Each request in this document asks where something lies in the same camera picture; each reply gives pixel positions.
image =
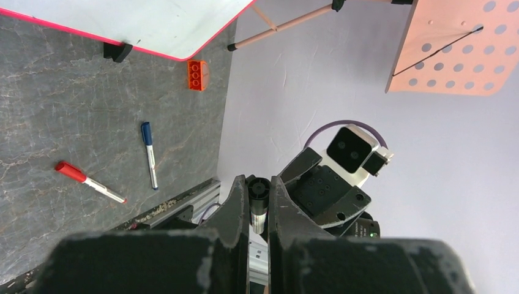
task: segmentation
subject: gray marble surface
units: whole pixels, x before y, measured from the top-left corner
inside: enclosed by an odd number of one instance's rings
[[[133,51],[116,64],[98,41],[0,17],[0,284],[64,236],[110,229],[215,176],[234,31],[196,56],[211,83],[195,92],[183,62]],[[152,124],[159,191],[143,121]],[[55,172],[60,160],[128,203]]]

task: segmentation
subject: table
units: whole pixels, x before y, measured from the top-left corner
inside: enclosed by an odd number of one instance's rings
[[[185,63],[0,16],[0,284],[43,261],[64,236],[108,230],[216,175],[235,25]],[[149,180],[142,121],[152,124],[159,191]],[[53,170],[60,160],[128,198],[121,205]]]
[[[184,61],[254,0],[0,0],[0,14]]]

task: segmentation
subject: red marker cap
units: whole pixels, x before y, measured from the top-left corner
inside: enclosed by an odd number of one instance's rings
[[[72,164],[62,161],[58,163],[54,169],[57,172],[62,173],[63,175],[68,176],[69,178],[75,179],[78,182],[84,182],[86,180],[86,175],[84,175],[81,170]]]

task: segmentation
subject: black wire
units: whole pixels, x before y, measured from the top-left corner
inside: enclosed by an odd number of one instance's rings
[[[422,59],[422,60],[416,62],[415,64],[413,64],[413,65],[411,65],[411,66],[406,67],[405,69],[403,69],[403,70],[401,70],[401,71],[399,71],[399,72],[397,72],[397,73],[395,73],[395,74],[393,74],[393,77],[396,77],[397,75],[400,75],[401,73],[403,73],[403,72],[405,72],[406,70],[412,68],[413,66],[417,65],[418,63],[420,63],[420,62],[424,62],[424,61],[428,60],[429,58],[433,57],[434,55],[437,55],[441,50],[443,50],[443,49],[445,49],[445,48],[451,46],[452,44],[458,42],[459,40],[464,39],[464,38],[470,36],[471,34],[474,34],[475,32],[479,32],[479,31],[481,31],[481,30],[483,30],[483,26],[481,26],[480,28],[477,28],[477,29],[475,29],[475,30],[473,30],[473,31],[471,31],[471,32],[466,33],[466,34],[463,35],[462,37],[460,37],[460,38],[454,40],[453,42],[448,43],[447,45],[441,47],[441,48],[438,49],[436,52],[434,52],[433,54],[427,56],[426,58],[424,58],[424,59]]]

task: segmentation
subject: pegboard hole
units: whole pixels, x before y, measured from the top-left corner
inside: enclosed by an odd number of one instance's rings
[[[473,81],[469,81],[465,84],[465,89],[467,90],[470,90],[474,87],[474,82]]]
[[[516,46],[510,46],[510,47],[506,48],[506,50],[504,50],[504,54],[510,56],[510,55],[514,54],[516,51],[517,51]]]
[[[435,70],[442,70],[443,69],[443,63],[439,62],[435,64]]]
[[[340,220],[340,221],[345,221],[346,220],[346,216],[343,214],[343,213],[338,213],[337,214],[337,218]]]
[[[449,45],[449,46],[443,48],[441,51],[443,53],[449,53],[451,50],[452,50],[452,45]]]
[[[478,64],[474,66],[474,72],[482,72],[485,69],[485,66],[483,64]]]
[[[506,11],[515,12],[517,9],[519,9],[519,1],[514,1],[508,5]]]
[[[425,43],[425,44],[422,46],[422,51],[423,51],[423,52],[429,52],[429,50],[431,50],[431,48],[433,48],[433,46],[432,46],[430,43]]]
[[[492,90],[492,88],[494,88],[494,83],[486,83],[483,88],[487,91]]]
[[[489,55],[489,54],[492,54],[494,52],[494,50],[496,50],[496,47],[490,45],[490,46],[486,46],[485,49],[483,50],[483,52],[486,55]]]
[[[474,49],[474,46],[467,45],[467,46],[463,47],[463,49],[461,51],[465,54],[469,54],[470,52],[472,52],[473,49]]]
[[[483,26],[482,23],[477,24],[472,30],[475,31],[476,29],[479,29]],[[481,34],[483,30],[475,32],[475,34]]]
[[[506,31],[506,28],[507,28],[506,24],[505,25],[501,24],[494,30],[494,32],[496,33],[496,35],[501,35],[502,33],[504,33]]]
[[[463,65],[461,63],[458,63],[454,66],[455,72],[461,72],[463,70]]]
[[[496,74],[500,74],[504,71],[504,66],[496,66],[496,68],[494,69],[494,73]]]
[[[495,2],[495,1],[488,1],[488,2],[483,6],[483,11],[484,11],[484,12],[491,12],[492,10],[494,10],[494,8],[496,8],[496,2]]]

